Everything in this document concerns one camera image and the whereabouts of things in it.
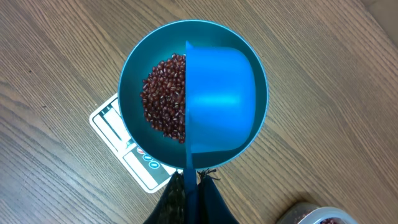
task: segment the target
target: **kitchen scale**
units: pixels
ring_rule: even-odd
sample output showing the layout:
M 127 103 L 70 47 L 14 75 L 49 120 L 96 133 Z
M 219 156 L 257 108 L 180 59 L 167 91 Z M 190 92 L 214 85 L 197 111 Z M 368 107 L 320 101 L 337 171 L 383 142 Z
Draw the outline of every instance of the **kitchen scale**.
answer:
M 120 117 L 118 94 L 90 115 L 90 124 L 147 193 L 154 193 L 169 182 L 176 169 L 152 158 L 131 139 Z

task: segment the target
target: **bowl rim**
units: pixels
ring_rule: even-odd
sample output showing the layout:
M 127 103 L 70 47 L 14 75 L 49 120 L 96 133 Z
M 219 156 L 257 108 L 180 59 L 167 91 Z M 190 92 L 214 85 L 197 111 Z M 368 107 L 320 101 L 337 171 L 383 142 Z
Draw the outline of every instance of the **bowl rim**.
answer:
M 219 23 L 217 23 L 217 22 L 208 21 L 208 20 L 203 20 L 203 19 L 182 19 L 182 20 L 178 20 L 178 21 L 173 21 L 173 22 L 166 23 L 166 24 L 164 24 L 164 25 L 162 25 L 162 26 L 160 26 L 160 27 L 154 29 L 153 31 L 151 31 L 150 33 L 148 33 L 147 35 L 145 35 L 145 37 L 143 37 L 143 38 L 134 46 L 134 48 L 131 50 L 129 56 L 128 56 L 128 57 L 126 58 L 126 60 L 124 61 L 123 68 L 122 68 L 122 70 L 121 70 L 121 72 L 120 72 L 120 78 L 119 78 L 119 83 L 118 83 L 118 100 L 119 100 L 119 93 L 120 93 L 121 81 L 122 81 L 124 69 L 126 68 L 127 62 L 129 61 L 129 59 L 130 59 L 132 53 L 135 51 L 135 49 L 138 48 L 138 46 L 139 46 L 148 36 L 150 36 L 150 35 L 153 34 L 154 32 L 156 32 L 156 31 L 158 31 L 158 30 L 160 30 L 160 29 L 162 29 L 162 28 L 164 28 L 164 27 L 171 26 L 171 25 L 178 24 L 178 23 L 182 23 L 182 22 L 204 22 L 204 23 L 209 23 L 209 24 L 212 24 L 212 25 L 219 26 L 219 27 L 221 27 L 221 28 L 223 28 L 223 29 L 226 29 L 226 30 L 230 31 L 232 34 L 236 35 L 238 38 L 240 38 L 240 39 L 250 48 L 250 50 L 251 50 L 251 51 L 254 53 L 254 55 L 256 56 L 257 61 L 258 61 L 259 64 L 260 64 L 260 67 L 261 67 L 261 70 L 262 70 L 262 74 L 263 74 L 264 79 L 265 79 L 265 81 L 266 81 L 266 92 L 267 92 L 267 96 L 266 96 L 266 110 L 265 110 L 264 115 L 263 115 L 263 117 L 262 117 L 261 125 L 260 125 L 259 129 L 257 130 L 256 134 L 253 136 L 253 138 L 250 140 L 250 142 L 247 144 L 247 146 L 245 146 L 240 152 L 238 152 L 238 153 L 237 153 L 236 155 L 234 155 L 233 157 L 227 159 L 227 160 L 224 161 L 224 162 L 221 162 L 221 163 L 219 163 L 219 164 L 216 164 L 216 165 L 214 165 L 214 166 L 211 166 L 211 167 L 198 168 L 198 170 L 211 169 L 211 168 L 214 168 L 214 167 L 219 167 L 219 166 L 225 165 L 226 163 L 228 163 L 228 162 L 232 161 L 233 159 L 237 158 L 238 156 L 240 156 L 240 155 L 253 143 L 253 141 L 257 138 L 258 134 L 260 133 L 260 131 L 261 131 L 263 125 L 264 125 L 264 122 L 265 122 L 266 116 L 267 116 L 267 112 L 268 112 L 269 87 L 268 87 L 268 80 L 267 80 L 267 73 L 266 73 L 266 70 L 265 70 L 264 67 L 262 66 L 262 61 L 261 61 L 261 59 L 259 58 L 259 56 L 258 56 L 258 54 L 256 53 L 256 51 L 253 49 L 253 47 L 252 47 L 242 36 L 240 36 L 238 33 L 236 33 L 234 30 L 232 30 L 232 29 L 230 29 L 229 27 L 226 27 L 226 26 L 224 26 L 224 25 L 221 25 L 221 24 L 219 24 Z M 142 149 L 145 153 L 147 153 L 143 148 L 141 148 L 141 146 L 137 143 L 137 141 L 134 139 L 134 137 L 132 136 L 132 134 L 131 134 L 130 131 L 128 130 L 128 128 L 127 128 L 127 126 L 126 126 L 126 123 L 124 122 L 124 118 L 123 118 L 123 114 L 122 114 L 122 109 L 121 109 L 120 101 L 119 101 L 118 105 L 119 105 L 119 111 L 120 111 L 121 119 L 122 119 L 122 121 L 123 121 L 123 125 L 126 127 L 126 130 L 127 130 L 127 132 L 129 133 L 131 139 L 137 144 L 136 147 L 139 147 L 139 148 Z M 176 166 L 174 166 L 174 165 L 172 165 L 172 164 L 168 164 L 168 163 L 163 162 L 163 161 L 160 161 L 160 160 L 159 160 L 159 162 L 161 162 L 161 163 L 163 163 L 163 164 L 165 164 L 165 165 L 167 165 L 167 166 L 174 167 L 174 168 L 176 168 L 176 169 L 181 169 L 181 167 L 176 167 Z

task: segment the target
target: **adzuki bean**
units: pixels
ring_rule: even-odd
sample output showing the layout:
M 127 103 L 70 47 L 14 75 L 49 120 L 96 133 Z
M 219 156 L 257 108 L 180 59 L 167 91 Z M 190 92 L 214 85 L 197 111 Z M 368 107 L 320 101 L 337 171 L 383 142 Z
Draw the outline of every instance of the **adzuki bean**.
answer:
M 144 117 L 163 137 L 185 142 L 185 55 L 172 54 L 152 68 L 144 79 L 142 98 Z

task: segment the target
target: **teal bowl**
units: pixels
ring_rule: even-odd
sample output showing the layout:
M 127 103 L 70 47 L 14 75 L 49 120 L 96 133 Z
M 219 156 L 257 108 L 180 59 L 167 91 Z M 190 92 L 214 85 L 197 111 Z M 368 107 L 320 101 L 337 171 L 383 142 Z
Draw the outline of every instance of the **teal bowl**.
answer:
M 196 47 L 231 47 L 239 50 L 251 64 L 256 86 L 254 124 L 246 142 L 231 151 L 193 154 L 193 168 L 206 169 L 220 166 L 240 155 L 256 138 L 266 118 L 266 72 L 253 48 L 240 35 L 215 22 L 202 20 L 177 21 L 157 28 L 134 47 L 124 64 L 118 89 L 119 106 L 127 131 L 142 150 L 164 164 L 185 168 L 185 145 L 164 138 L 161 131 L 150 127 L 144 118 L 139 94 L 142 80 L 147 78 L 152 67 L 170 58 L 174 52 L 185 54 L 186 41 Z

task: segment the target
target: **wood grain surface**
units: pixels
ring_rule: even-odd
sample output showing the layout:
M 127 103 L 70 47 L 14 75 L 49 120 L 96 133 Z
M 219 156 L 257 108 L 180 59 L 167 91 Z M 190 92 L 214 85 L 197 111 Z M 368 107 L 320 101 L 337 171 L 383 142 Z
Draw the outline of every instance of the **wood grain surface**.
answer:
M 145 193 L 88 123 L 148 32 L 199 18 L 267 70 L 257 139 L 216 184 L 241 223 L 295 202 L 398 220 L 398 49 L 359 0 L 0 0 L 0 223 L 142 223 Z

